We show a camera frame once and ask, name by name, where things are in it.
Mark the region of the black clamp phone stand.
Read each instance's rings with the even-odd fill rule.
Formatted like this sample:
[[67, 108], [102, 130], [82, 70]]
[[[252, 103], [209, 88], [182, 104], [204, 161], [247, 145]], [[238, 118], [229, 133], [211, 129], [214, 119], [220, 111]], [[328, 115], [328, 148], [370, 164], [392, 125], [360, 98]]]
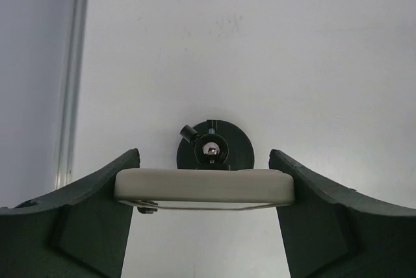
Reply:
[[249, 170], [255, 155], [246, 133], [223, 120], [207, 120], [195, 127], [184, 126], [176, 155], [182, 170]]

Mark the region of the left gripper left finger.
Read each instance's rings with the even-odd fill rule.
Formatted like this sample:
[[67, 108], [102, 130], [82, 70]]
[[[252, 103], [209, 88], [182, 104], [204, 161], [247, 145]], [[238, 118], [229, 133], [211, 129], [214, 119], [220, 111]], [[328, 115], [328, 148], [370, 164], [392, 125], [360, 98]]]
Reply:
[[139, 166], [130, 149], [54, 192], [1, 208], [1, 276], [120, 277], [133, 209], [114, 200], [115, 178]]

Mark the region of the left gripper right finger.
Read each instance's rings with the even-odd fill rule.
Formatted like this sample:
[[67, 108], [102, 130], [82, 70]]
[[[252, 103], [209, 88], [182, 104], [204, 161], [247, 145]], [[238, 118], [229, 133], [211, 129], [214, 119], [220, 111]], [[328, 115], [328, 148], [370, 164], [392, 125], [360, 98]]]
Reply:
[[415, 209], [360, 194], [273, 149], [294, 180], [277, 214], [291, 277], [414, 277]]

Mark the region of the cream case phone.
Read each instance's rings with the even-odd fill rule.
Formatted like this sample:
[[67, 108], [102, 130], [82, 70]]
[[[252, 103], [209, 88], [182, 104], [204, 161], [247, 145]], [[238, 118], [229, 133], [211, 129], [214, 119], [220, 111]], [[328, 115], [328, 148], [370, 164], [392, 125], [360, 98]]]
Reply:
[[278, 170], [127, 169], [116, 175], [114, 199], [151, 211], [244, 211], [292, 205], [295, 191]]

